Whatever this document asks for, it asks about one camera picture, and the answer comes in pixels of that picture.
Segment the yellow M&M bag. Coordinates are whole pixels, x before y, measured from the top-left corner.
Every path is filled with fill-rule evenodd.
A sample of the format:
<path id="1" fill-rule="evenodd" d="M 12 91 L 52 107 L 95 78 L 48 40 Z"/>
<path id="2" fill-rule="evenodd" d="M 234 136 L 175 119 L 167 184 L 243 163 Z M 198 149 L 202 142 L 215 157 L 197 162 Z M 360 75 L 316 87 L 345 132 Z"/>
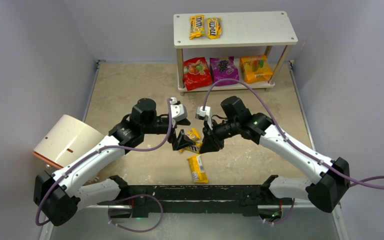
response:
<path id="1" fill-rule="evenodd" d="M 189 39 L 200 38 L 205 34 L 204 14 L 197 14 L 189 17 Z"/>
<path id="2" fill-rule="evenodd" d="M 196 142 L 194 145 L 190 145 L 180 149 L 178 152 L 183 153 L 184 151 L 189 151 L 195 154 L 199 154 L 201 150 L 202 142 Z"/>

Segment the red candy bag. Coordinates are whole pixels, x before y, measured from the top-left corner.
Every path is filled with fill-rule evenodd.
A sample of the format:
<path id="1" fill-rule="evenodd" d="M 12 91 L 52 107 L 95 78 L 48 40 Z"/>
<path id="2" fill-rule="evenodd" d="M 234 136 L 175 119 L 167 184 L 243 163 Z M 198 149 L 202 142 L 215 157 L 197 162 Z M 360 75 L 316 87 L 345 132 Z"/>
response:
<path id="1" fill-rule="evenodd" d="M 183 83 L 188 91 L 213 84 L 205 57 L 195 57 L 183 62 Z"/>

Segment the purple candy bag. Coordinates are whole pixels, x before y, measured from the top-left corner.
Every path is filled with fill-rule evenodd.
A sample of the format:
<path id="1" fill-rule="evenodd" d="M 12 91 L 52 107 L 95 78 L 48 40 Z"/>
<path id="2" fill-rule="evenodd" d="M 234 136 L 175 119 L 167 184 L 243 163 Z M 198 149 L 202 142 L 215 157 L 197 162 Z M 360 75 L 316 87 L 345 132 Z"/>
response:
<path id="1" fill-rule="evenodd" d="M 235 85 L 240 80 L 233 56 L 210 58 L 210 74 L 217 87 Z"/>

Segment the orange candy bag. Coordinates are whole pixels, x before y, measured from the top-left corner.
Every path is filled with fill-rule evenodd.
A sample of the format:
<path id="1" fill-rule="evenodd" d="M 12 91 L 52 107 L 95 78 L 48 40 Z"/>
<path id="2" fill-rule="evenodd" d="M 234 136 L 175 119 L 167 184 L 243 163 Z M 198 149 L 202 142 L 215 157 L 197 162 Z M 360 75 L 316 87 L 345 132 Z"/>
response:
<path id="1" fill-rule="evenodd" d="M 266 55 L 242 56 L 239 66 L 247 84 L 268 82 L 273 76 Z"/>

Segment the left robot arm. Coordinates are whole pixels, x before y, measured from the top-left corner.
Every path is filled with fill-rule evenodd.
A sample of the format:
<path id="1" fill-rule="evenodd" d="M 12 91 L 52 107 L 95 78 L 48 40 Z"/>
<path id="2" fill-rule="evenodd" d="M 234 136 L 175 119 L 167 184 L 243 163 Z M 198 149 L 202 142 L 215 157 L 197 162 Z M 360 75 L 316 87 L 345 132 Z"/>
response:
<path id="1" fill-rule="evenodd" d="M 86 207 L 116 200 L 128 187 L 121 177 L 89 185 L 86 182 L 127 153 L 151 152 L 165 143 L 170 143 L 173 151 L 192 145 L 184 130 L 176 133 L 178 125 L 191 124 L 187 108 L 174 97 L 166 104 L 167 113 L 158 115 L 154 100 L 138 100 L 131 112 L 80 158 L 52 174 L 45 170 L 39 173 L 33 192 L 35 224 L 61 226 Z"/>

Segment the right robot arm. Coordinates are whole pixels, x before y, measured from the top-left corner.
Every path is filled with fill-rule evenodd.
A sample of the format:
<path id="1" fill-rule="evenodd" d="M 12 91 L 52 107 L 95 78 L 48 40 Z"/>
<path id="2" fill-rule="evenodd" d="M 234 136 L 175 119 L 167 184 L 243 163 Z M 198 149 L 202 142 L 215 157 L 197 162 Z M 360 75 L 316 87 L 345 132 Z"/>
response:
<path id="1" fill-rule="evenodd" d="M 326 213 L 335 209 L 351 186 L 350 165 L 345 159 L 333 160 L 315 152 L 277 128 L 267 115 L 252 114 L 237 96 L 226 98 L 220 105 L 226 115 L 221 123 L 212 119 L 209 106 L 196 109 L 196 119 L 204 124 L 200 154 L 218 152 L 224 148 L 226 139 L 240 135 L 278 154 L 305 175 L 305 178 L 271 177 L 266 185 L 274 197 L 307 200 Z"/>

